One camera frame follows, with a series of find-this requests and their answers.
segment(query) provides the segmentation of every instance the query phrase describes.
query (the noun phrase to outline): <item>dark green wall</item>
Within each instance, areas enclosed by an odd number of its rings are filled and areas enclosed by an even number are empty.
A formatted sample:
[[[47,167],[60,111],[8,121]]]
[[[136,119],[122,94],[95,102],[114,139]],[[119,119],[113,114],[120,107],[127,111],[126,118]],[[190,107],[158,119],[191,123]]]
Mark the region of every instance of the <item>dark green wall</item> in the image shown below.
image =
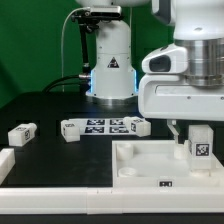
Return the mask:
[[[61,30],[69,12],[77,7],[74,0],[1,0],[0,107],[21,93],[41,91],[61,77]],[[126,21],[129,11],[124,10]],[[140,77],[142,59],[153,49],[172,41],[172,30],[160,24],[150,12],[149,5],[133,9],[132,58]],[[88,43],[93,67],[94,35],[88,36]],[[80,71],[78,26],[69,22],[65,36],[65,75]]]

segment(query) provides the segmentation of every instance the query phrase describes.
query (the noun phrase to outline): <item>black table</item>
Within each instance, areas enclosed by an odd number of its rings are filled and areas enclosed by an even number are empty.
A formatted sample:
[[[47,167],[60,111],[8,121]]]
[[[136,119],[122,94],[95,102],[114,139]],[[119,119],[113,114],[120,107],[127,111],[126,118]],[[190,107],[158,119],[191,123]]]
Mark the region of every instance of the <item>black table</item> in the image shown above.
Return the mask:
[[[166,140],[173,136],[165,120],[150,120],[152,135],[81,136],[66,143],[60,122],[71,118],[140,116],[137,105],[107,107],[86,102],[75,93],[26,93],[0,110],[0,149],[8,147],[8,131],[21,123],[36,123],[36,137],[15,148],[16,166],[1,188],[112,187],[112,140]],[[189,124],[209,124],[215,134],[214,153],[224,160],[224,122],[179,121],[180,141]],[[224,223],[222,214],[24,215],[0,216],[0,223]]]

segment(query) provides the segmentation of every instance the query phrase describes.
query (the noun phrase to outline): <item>small black square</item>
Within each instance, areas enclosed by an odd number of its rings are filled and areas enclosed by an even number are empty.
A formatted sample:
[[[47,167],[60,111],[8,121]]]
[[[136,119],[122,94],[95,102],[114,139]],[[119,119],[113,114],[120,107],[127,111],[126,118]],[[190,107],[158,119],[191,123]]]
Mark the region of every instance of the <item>small black square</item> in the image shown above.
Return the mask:
[[[104,127],[87,127],[85,129],[85,133],[92,133],[92,134],[104,133]]]
[[[209,144],[196,144],[196,156],[209,156]]]
[[[173,187],[173,181],[159,181],[159,187]]]
[[[105,120],[101,120],[101,119],[91,119],[87,121],[87,125],[105,125]]]

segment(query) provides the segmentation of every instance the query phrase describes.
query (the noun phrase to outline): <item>white platform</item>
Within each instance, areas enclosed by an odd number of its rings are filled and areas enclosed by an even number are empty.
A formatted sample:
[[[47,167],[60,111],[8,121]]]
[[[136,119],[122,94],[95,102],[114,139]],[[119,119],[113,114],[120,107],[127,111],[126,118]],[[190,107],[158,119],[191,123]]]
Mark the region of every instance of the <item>white platform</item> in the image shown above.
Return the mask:
[[[117,145],[131,151],[117,159]],[[186,160],[175,160],[174,141],[114,141],[109,188],[0,189],[0,214],[122,214],[224,212],[224,168],[214,159],[210,176],[192,176]],[[134,168],[119,177],[121,168]],[[160,187],[160,181],[172,187]]]
[[[132,144],[133,157],[118,158],[117,147]],[[160,187],[161,182],[172,182],[172,187],[224,188],[224,168],[212,155],[213,169],[192,172],[188,159],[174,158],[174,141],[115,141],[113,142],[113,186],[114,187]],[[128,172],[120,175],[125,169]]]

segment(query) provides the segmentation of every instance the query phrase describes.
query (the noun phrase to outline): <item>black and white pattern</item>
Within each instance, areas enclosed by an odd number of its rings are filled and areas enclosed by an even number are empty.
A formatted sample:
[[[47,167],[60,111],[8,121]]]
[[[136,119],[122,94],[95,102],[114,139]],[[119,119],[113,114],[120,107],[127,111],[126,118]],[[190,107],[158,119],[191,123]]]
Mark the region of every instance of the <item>black and white pattern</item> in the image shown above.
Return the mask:
[[[123,118],[80,118],[69,121],[79,128],[80,135],[135,135],[133,131],[128,131]]]
[[[209,156],[209,144],[196,144],[196,156]]]
[[[26,128],[22,128],[22,127],[19,127],[19,128],[16,128],[16,131],[25,131]]]
[[[123,119],[111,119],[110,125],[124,125]]]
[[[189,152],[191,153],[191,155],[192,155],[192,142],[191,142],[191,140],[189,140]]]
[[[72,127],[75,127],[75,125],[74,124],[66,124],[65,127],[66,128],[72,128]]]
[[[103,119],[95,119],[95,120],[88,120],[87,125],[105,125],[105,120]]]
[[[173,181],[159,181],[159,187],[173,187]]]
[[[27,130],[25,132],[25,140],[28,140],[28,139],[30,139],[30,131],[29,130]]]
[[[115,134],[115,133],[129,133],[126,127],[110,127],[110,133]]]
[[[133,132],[136,132],[136,124],[131,123],[131,130],[132,130]]]
[[[142,119],[137,119],[137,120],[134,120],[134,122],[135,123],[141,123],[141,122],[143,122],[143,120]]]
[[[86,127],[85,133],[99,134],[104,133],[104,127]]]

